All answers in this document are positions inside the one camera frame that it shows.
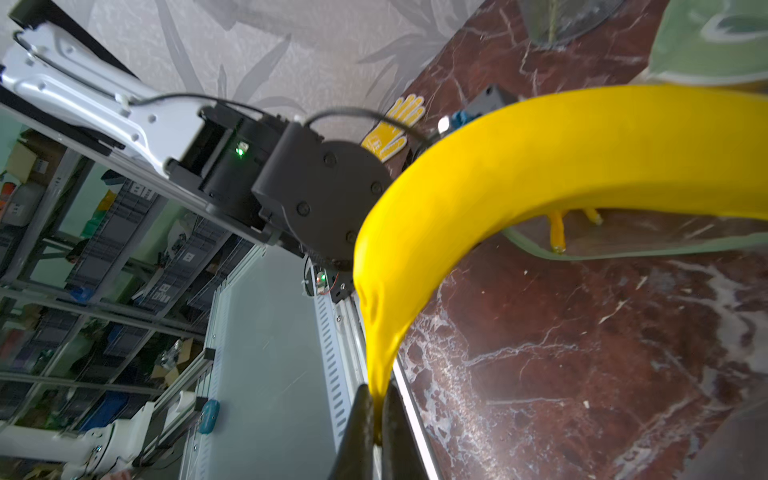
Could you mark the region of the yellow work glove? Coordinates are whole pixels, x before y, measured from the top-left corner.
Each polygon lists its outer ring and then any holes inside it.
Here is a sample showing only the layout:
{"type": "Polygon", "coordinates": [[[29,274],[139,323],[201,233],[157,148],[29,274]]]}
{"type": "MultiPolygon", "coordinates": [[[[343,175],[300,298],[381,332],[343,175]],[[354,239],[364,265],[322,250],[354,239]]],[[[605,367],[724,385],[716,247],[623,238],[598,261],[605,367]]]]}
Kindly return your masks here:
{"type": "MultiPolygon", "coordinates": [[[[408,127],[413,127],[425,114],[424,98],[414,94],[399,97],[386,113],[408,127]]],[[[374,154],[381,162],[387,162],[399,153],[408,143],[406,133],[386,122],[377,125],[365,136],[361,145],[374,154]]]]}

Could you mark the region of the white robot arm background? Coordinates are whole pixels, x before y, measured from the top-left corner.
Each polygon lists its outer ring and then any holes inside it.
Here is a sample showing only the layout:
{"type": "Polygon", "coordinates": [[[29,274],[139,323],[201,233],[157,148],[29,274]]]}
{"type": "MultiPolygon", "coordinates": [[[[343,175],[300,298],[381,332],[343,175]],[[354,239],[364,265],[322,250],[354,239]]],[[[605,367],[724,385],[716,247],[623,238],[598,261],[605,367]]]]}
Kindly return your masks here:
{"type": "Polygon", "coordinates": [[[53,430],[3,426],[1,454],[61,463],[64,479],[106,474],[128,466],[139,456],[154,410],[155,403],[149,401],[129,420],[118,419],[74,436],[53,430]]]}

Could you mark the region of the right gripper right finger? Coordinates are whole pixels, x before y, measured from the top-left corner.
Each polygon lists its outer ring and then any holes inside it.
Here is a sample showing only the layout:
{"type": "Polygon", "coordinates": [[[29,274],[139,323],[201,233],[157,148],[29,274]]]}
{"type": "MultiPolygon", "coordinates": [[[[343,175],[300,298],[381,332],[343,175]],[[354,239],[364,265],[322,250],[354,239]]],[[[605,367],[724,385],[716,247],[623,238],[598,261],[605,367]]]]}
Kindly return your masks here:
{"type": "Polygon", "coordinates": [[[394,382],[390,383],[383,403],[381,448],[383,479],[428,479],[411,431],[402,395],[394,382]]]}

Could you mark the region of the storage shelving rack background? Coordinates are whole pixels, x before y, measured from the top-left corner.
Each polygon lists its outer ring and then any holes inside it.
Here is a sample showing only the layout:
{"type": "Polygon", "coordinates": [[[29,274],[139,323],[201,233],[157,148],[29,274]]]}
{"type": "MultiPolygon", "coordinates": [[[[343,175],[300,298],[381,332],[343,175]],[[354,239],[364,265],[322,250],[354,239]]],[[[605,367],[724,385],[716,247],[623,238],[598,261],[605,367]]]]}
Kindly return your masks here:
{"type": "Polygon", "coordinates": [[[199,353],[249,244],[11,120],[1,123],[1,423],[133,416],[199,353]]]}

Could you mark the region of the zip-top bag with bananas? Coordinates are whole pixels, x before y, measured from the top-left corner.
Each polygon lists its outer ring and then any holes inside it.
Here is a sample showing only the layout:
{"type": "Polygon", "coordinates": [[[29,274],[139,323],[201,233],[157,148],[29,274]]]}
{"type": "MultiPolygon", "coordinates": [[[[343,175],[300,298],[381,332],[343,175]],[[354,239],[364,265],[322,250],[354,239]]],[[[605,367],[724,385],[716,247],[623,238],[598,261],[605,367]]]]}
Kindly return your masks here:
{"type": "MultiPolygon", "coordinates": [[[[767,92],[764,1],[673,1],[664,11],[648,66],[635,84],[767,92]]],[[[767,248],[764,221],[637,210],[564,214],[566,250],[550,246],[548,217],[504,230],[517,247],[550,260],[669,256],[767,248]]]]}

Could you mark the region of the aluminium front rail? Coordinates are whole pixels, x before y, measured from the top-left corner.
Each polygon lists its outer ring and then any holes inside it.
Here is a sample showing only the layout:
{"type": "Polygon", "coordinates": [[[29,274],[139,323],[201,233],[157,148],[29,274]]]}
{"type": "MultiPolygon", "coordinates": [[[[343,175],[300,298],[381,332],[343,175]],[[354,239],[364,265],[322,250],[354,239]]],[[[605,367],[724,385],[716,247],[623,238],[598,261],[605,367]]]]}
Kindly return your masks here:
{"type": "Polygon", "coordinates": [[[367,379],[355,297],[306,287],[313,266],[251,249],[215,292],[205,344],[215,353],[197,392],[220,405],[192,429],[184,479],[322,479],[367,379]]]}

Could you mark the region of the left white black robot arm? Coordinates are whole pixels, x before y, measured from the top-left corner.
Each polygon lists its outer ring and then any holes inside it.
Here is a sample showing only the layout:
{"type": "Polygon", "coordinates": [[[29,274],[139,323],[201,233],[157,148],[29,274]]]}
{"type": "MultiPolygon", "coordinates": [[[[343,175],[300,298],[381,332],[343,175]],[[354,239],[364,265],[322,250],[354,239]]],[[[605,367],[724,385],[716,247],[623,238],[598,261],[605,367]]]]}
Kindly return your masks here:
{"type": "Polygon", "coordinates": [[[159,93],[51,23],[16,32],[2,65],[10,93],[100,133],[216,223],[328,267],[351,268],[362,224],[392,182],[360,145],[231,100],[159,93]]]}

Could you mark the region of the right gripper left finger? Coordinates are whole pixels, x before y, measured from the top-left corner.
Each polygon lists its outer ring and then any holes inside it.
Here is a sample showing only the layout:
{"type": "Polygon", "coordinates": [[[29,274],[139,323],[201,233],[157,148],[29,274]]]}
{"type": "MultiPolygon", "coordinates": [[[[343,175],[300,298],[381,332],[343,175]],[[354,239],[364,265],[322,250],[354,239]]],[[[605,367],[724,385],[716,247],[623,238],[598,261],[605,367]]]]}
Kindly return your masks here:
{"type": "Polygon", "coordinates": [[[374,406],[366,384],[356,391],[351,413],[340,443],[330,480],[373,478],[374,406]]]}

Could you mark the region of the bag banana two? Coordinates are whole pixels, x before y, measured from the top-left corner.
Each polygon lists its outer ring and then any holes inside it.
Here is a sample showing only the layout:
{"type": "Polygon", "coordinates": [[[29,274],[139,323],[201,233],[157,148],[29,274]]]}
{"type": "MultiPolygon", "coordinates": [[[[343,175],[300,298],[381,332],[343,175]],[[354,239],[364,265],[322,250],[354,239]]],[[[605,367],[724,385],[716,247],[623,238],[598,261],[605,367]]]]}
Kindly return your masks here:
{"type": "Polygon", "coordinates": [[[547,215],[550,225],[550,246],[554,253],[563,254],[566,250],[564,213],[553,212],[547,215]]]}

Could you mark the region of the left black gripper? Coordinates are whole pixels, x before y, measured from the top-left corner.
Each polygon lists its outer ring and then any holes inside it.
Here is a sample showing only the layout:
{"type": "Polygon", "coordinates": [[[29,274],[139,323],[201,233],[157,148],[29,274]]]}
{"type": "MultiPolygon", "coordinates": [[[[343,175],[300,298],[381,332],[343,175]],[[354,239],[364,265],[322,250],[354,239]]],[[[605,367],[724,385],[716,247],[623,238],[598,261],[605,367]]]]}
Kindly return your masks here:
{"type": "Polygon", "coordinates": [[[362,224],[391,184],[387,168],[362,146],[324,140],[291,122],[252,192],[280,214],[308,254],[326,267],[350,270],[362,224]]]}

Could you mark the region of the bag banana one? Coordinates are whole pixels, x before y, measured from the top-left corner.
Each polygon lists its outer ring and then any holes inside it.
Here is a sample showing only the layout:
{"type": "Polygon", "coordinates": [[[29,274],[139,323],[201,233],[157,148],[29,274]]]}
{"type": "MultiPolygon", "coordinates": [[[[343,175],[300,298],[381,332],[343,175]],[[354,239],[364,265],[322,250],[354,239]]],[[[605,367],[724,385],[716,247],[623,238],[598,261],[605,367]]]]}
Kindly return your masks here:
{"type": "Polygon", "coordinates": [[[410,325],[478,243],[584,208],[767,216],[767,99],[624,85],[540,96],[430,147],[368,214],[354,250],[375,424],[410,325]]]}

